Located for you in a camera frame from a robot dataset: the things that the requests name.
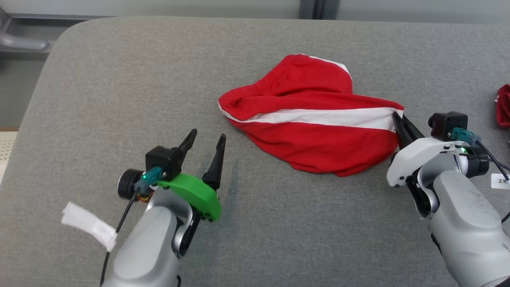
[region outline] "white stripe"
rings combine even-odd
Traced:
[[[388,107],[350,110],[285,109],[272,113],[259,113],[245,121],[241,121],[223,110],[219,103],[218,106],[226,117],[239,123],[305,123],[388,130],[392,132],[395,132],[392,118],[393,112],[396,111],[400,117],[404,113],[403,110]]]
[[[321,58],[319,58],[319,57],[314,57],[314,56],[308,56],[308,57],[313,58],[313,59],[322,60],[322,61],[324,61],[324,62],[328,62],[328,63],[331,63],[331,64],[335,64],[335,65],[337,65],[338,67],[340,67],[340,68],[344,69],[344,71],[346,71],[346,72],[349,74],[349,77],[351,77],[351,79],[352,79],[352,76],[350,75],[349,70],[347,69],[347,67],[346,67],[344,64],[340,64],[340,63],[333,62],[333,61],[326,60],[326,59],[321,59]]]

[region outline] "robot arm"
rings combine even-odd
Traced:
[[[181,174],[196,130],[178,147],[156,147],[145,155],[146,169],[127,170],[118,183],[119,195],[137,197],[147,209],[119,249],[113,274],[103,287],[173,287],[181,285],[178,272],[200,220],[218,220],[220,186],[226,136],[202,180]]]
[[[420,216],[430,219],[431,238],[449,273],[461,287],[506,286],[510,238],[497,211],[468,179],[484,175],[489,159],[483,150],[451,138],[453,128],[467,127],[467,116],[434,114],[433,137],[424,137],[407,118],[394,115],[394,122],[400,151],[388,169],[388,183],[406,185]]]

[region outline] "white label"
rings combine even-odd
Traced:
[[[510,182],[508,182],[502,174],[491,174],[491,187],[510,189]]]
[[[115,228],[72,202],[67,203],[62,213],[64,214],[62,224],[76,227],[91,234],[106,247],[106,250],[112,251],[117,239]]]

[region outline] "teal connector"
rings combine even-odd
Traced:
[[[163,178],[163,169],[159,166],[155,166],[142,175],[142,178],[135,183],[135,191],[144,194],[147,190],[149,190],[149,186],[156,184]]]
[[[481,142],[481,137],[475,135],[473,132],[462,128],[453,128],[451,132],[448,133],[448,136],[455,139],[467,142],[472,147],[477,147],[477,141]]]

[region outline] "wall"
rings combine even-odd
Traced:
[[[509,0],[340,0],[338,20],[510,23]]]
[[[299,0],[0,0],[10,14],[298,18]]]

